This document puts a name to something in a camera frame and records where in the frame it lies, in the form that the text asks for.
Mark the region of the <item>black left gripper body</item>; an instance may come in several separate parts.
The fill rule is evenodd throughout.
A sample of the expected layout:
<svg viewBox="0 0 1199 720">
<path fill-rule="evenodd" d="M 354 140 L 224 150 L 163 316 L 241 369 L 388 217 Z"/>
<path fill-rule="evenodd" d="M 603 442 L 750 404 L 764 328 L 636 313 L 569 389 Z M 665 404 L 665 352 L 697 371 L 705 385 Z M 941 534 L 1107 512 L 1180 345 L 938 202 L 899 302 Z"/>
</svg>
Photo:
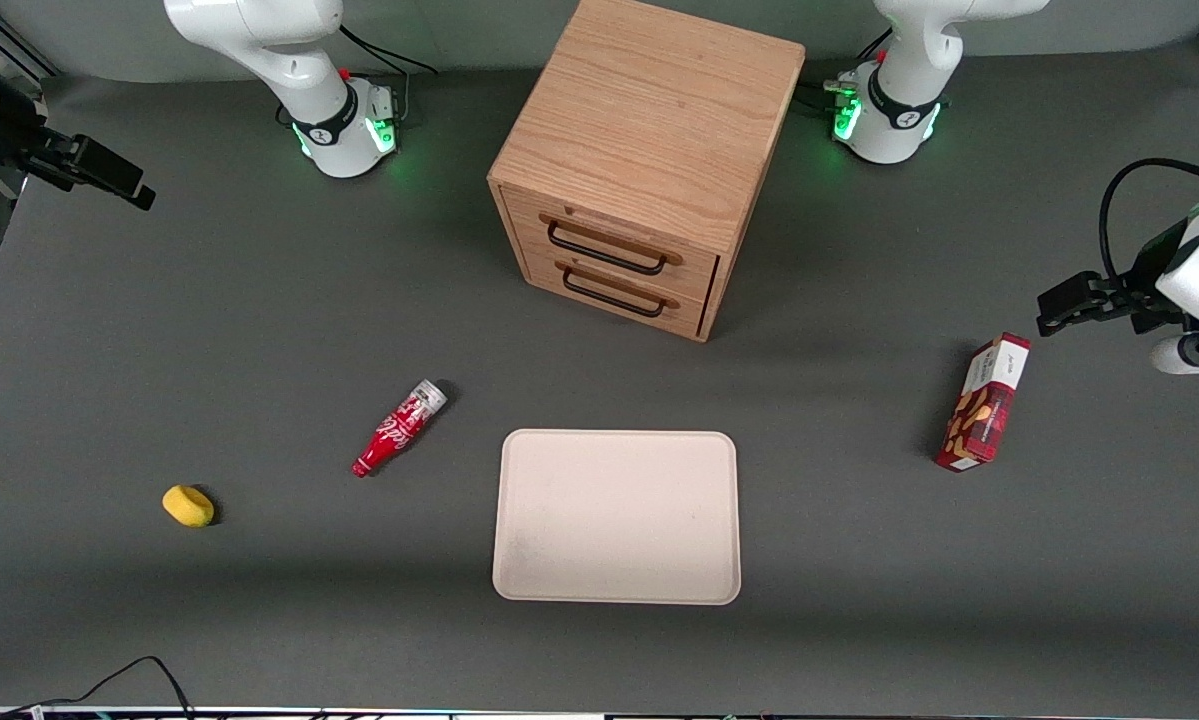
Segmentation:
<svg viewBox="0 0 1199 720">
<path fill-rule="evenodd" d="M 1199 332 L 1197 320 L 1156 288 L 1158 278 L 1169 270 L 1187 225 L 1188 220 L 1180 220 L 1144 243 L 1129 270 L 1120 273 L 1108 270 L 1110 319 L 1128 316 L 1135 334 L 1146 334 L 1165 325 L 1179 325 L 1187 334 Z"/>
</svg>

